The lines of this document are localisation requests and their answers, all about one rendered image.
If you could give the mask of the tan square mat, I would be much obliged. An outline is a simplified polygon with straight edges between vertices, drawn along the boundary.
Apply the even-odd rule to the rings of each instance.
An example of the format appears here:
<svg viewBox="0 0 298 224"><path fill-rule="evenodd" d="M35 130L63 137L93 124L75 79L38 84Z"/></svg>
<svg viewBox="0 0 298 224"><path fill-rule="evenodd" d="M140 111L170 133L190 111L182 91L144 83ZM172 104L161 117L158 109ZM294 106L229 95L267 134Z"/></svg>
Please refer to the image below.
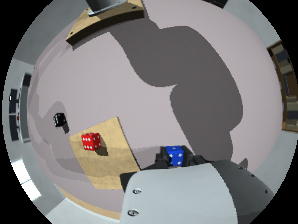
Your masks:
<svg viewBox="0 0 298 224"><path fill-rule="evenodd" d="M99 133L101 147L85 150L82 135ZM96 189L123 189L119 175L141 169L129 147L118 117L68 137L73 152Z"/></svg>

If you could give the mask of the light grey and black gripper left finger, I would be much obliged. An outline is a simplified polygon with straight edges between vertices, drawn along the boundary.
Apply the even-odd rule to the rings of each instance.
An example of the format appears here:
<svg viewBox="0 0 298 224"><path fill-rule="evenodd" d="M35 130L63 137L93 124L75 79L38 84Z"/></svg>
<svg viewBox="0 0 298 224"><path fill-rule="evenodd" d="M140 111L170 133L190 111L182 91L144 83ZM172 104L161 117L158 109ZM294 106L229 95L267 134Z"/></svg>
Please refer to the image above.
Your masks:
<svg viewBox="0 0 298 224"><path fill-rule="evenodd" d="M149 170L149 169L169 169L168 160L169 160L169 156L166 151L166 148L164 146L160 146L160 153L156 154L155 163L146 168L141 169L140 171ZM120 174L120 181L121 181L121 185L124 193L125 193L128 181L130 180L131 176L133 176L135 173L137 173L137 171Z"/></svg>

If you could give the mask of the blue die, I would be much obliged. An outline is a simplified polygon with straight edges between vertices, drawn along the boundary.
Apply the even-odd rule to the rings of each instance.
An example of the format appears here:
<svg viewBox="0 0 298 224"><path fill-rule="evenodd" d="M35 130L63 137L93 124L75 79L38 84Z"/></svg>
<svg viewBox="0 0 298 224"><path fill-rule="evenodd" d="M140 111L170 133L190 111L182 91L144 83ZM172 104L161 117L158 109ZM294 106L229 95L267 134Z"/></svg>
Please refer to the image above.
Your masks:
<svg viewBox="0 0 298 224"><path fill-rule="evenodd" d="M184 151L180 146L166 146L169 154L168 167L181 166L183 164Z"/></svg>

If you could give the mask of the red die with white pips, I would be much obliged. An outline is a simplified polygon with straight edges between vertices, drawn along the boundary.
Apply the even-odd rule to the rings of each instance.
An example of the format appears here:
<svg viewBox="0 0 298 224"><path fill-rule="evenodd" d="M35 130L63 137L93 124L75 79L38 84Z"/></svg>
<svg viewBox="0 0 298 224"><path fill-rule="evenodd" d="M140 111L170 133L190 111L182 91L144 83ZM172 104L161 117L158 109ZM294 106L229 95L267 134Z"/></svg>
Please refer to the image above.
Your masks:
<svg viewBox="0 0 298 224"><path fill-rule="evenodd" d="M99 133L87 133L81 136L85 150L95 151L101 147Z"/></svg>

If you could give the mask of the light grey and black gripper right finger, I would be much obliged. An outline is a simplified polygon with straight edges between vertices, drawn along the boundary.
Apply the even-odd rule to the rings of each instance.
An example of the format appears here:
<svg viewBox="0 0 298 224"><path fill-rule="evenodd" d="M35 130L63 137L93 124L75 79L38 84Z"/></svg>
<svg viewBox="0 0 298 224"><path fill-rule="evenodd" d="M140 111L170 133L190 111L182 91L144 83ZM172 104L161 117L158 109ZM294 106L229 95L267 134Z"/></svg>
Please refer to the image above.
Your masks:
<svg viewBox="0 0 298 224"><path fill-rule="evenodd" d="M207 161L200 155L193 156L194 154L185 145L182 145L180 147L184 151L183 164L181 165L181 167L189 167L189 166L214 162L214 161Z"/></svg>

